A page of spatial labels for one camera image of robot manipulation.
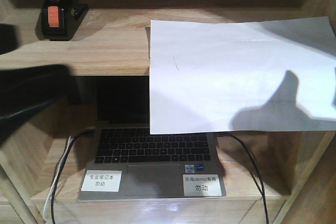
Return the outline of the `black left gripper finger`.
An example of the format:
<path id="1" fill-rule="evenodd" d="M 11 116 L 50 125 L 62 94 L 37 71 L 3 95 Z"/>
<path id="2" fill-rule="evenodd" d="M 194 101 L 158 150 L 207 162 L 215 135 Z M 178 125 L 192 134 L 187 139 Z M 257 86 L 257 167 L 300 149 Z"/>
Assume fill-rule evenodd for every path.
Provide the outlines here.
<path id="1" fill-rule="evenodd" d="M 1 70 L 1 145 L 41 110 L 69 90 L 65 65 Z"/>

